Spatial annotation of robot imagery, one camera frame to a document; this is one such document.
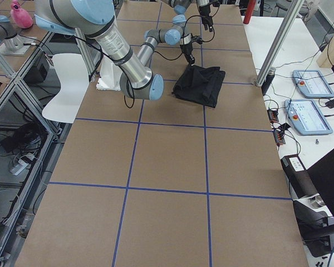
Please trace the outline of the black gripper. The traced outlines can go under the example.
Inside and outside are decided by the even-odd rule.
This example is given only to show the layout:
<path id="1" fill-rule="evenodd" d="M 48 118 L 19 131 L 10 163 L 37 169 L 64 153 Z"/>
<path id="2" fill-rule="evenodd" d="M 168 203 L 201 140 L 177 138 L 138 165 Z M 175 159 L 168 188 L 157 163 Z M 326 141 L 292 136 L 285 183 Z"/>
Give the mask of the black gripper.
<path id="1" fill-rule="evenodd" d="M 213 32 L 213 20 L 210 16 L 210 4 L 199 6 L 199 14 L 202 16 L 202 24 L 205 30 Z"/>
<path id="2" fill-rule="evenodd" d="M 188 62 L 188 65 L 193 66 L 195 64 L 195 57 L 192 55 L 193 53 L 192 43 L 181 44 L 180 48 Z"/>

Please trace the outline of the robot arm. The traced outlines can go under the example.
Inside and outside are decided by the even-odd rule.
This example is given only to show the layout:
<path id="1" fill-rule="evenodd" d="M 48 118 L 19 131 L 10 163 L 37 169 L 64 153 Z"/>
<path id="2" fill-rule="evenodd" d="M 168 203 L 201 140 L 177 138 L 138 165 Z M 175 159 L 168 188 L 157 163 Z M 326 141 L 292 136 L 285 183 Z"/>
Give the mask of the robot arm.
<path id="1" fill-rule="evenodd" d="M 79 28 L 86 37 L 95 39 L 106 57 L 122 70 L 120 88 L 125 96 L 154 101 L 162 96 L 164 90 L 163 77 L 147 67 L 157 45 L 175 45 L 182 41 L 191 45 L 184 16 L 191 2 L 166 3 L 177 14 L 172 27 L 147 31 L 138 54 L 134 53 L 115 24 L 112 1 L 36 1 L 35 20 L 39 27 L 54 33 L 73 35 Z"/>
<path id="2" fill-rule="evenodd" d="M 170 6 L 176 14 L 185 14 L 186 10 L 192 3 L 192 1 L 190 0 L 162 0 L 162 2 Z M 210 0 L 196 0 L 196 4 L 199 15 L 202 18 L 202 24 L 204 26 L 204 29 L 212 32 L 213 18 L 210 15 L 210 6 L 219 7 L 219 2 L 217 1 L 217 3 L 215 3 L 214 1 Z"/>

